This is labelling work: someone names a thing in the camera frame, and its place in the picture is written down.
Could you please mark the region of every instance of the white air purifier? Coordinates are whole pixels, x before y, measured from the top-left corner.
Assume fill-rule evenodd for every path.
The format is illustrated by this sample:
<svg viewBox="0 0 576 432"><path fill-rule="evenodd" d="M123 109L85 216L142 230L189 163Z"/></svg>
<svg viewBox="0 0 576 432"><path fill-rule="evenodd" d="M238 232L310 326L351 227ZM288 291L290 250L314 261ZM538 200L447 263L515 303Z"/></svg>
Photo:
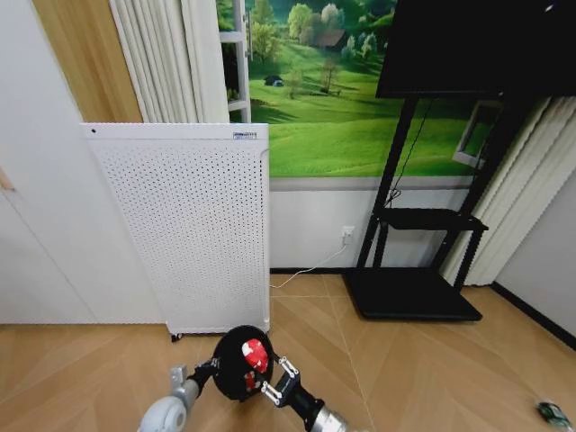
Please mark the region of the white air purifier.
<svg viewBox="0 0 576 432"><path fill-rule="evenodd" d="M267 331L267 125L84 128L170 333Z"/></svg>

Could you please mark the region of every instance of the white wall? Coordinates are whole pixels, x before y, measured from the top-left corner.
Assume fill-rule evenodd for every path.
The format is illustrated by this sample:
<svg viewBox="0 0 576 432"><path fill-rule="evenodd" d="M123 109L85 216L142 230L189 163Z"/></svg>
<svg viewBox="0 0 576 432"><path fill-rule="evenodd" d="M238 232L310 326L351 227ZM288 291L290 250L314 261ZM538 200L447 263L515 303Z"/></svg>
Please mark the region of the white wall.
<svg viewBox="0 0 576 432"><path fill-rule="evenodd" d="M406 190L398 207L457 209L467 190ZM271 261L274 267L308 267L338 251L342 226L355 226L354 241L323 267L356 265L376 191L272 192ZM423 266L436 252L443 233L390 229L384 266Z"/></svg>
<svg viewBox="0 0 576 432"><path fill-rule="evenodd" d="M576 335L576 173L496 280Z"/></svg>
<svg viewBox="0 0 576 432"><path fill-rule="evenodd" d="M95 316L0 191L0 322L94 322Z"/></svg>
<svg viewBox="0 0 576 432"><path fill-rule="evenodd" d="M12 206L96 321L160 322L31 1L0 2L0 59L0 164L16 189Z"/></svg>

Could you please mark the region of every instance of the herringbone floor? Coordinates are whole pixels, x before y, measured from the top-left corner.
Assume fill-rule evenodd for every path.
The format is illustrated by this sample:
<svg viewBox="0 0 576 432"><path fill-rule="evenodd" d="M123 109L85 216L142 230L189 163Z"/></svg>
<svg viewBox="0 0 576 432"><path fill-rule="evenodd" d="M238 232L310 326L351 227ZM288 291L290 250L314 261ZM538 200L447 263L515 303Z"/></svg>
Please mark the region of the herringbone floor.
<svg viewBox="0 0 576 432"><path fill-rule="evenodd" d="M274 275L273 284L285 280ZM356 428L546 431L534 402L576 419L576 353L488 288L467 289L474 324L368 322L337 275L273 290L270 338L306 388ZM133 431L168 391L171 365L208 358L218 337L171 344L163 326L0 327L0 430ZM303 431L264 397L239 404L210 381L190 431Z"/></svg>

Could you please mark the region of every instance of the electrical outlet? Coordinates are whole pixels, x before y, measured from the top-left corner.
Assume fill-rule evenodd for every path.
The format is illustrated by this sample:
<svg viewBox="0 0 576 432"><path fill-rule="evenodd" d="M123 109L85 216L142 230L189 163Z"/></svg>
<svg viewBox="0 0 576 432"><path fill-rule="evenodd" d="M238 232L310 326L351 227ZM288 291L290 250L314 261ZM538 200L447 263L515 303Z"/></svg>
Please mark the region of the electrical outlet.
<svg viewBox="0 0 576 432"><path fill-rule="evenodd" d="M342 227L342 244L349 245L352 243L352 234L354 233L354 227L345 225Z"/></svg>

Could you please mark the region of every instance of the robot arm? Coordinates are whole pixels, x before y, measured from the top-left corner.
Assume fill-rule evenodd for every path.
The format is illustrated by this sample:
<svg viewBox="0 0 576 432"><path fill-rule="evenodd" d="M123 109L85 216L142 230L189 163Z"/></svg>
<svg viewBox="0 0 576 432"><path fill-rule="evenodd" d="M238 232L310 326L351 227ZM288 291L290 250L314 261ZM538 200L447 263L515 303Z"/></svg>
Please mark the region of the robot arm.
<svg viewBox="0 0 576 432"><path fill-rule="evenodd" d="M352 432L346 421L330 410L324 400L316 399L302 387L300 372L286 357L278 358L274 353L274 360L284 369L284 374L275 387L263 381L261 392L276 407L289 406L296 411L307 432Z"/></svg>
<svg viewBox="0 0 576 432"><path fill-rule="evenodd" d="M218 365L214 359L196 366L187 376L184 364L170 370L170 396L154 402L140 422L139 432L181 432L196 399Z"/></svg>

